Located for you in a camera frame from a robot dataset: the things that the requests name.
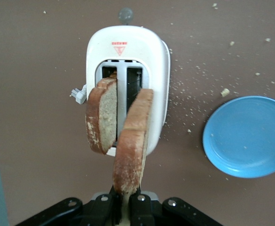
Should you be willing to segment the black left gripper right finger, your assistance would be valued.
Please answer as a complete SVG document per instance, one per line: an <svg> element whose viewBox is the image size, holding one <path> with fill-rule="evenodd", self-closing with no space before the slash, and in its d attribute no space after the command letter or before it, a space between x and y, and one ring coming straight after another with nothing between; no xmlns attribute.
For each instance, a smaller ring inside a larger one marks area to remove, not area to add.
<svg viewBox="0 0 275 226"><path fill-rule="evenodd" d="M160 203L149 196L130 197L132 226L220 226L221 224L184 200L171 197Z"/></svg>

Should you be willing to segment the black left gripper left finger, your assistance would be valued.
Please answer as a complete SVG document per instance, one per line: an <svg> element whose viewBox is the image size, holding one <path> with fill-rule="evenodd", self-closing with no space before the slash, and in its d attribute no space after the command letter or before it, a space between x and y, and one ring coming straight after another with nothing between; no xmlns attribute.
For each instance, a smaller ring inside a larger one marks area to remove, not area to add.
<svg viewBox="0 0 275 226"><path fill-rule="evenodd" d="M66 198L19 226L115 226L120 222L120 196L111 188L108 193L96 193L83 204L75 197Z"/></svg>

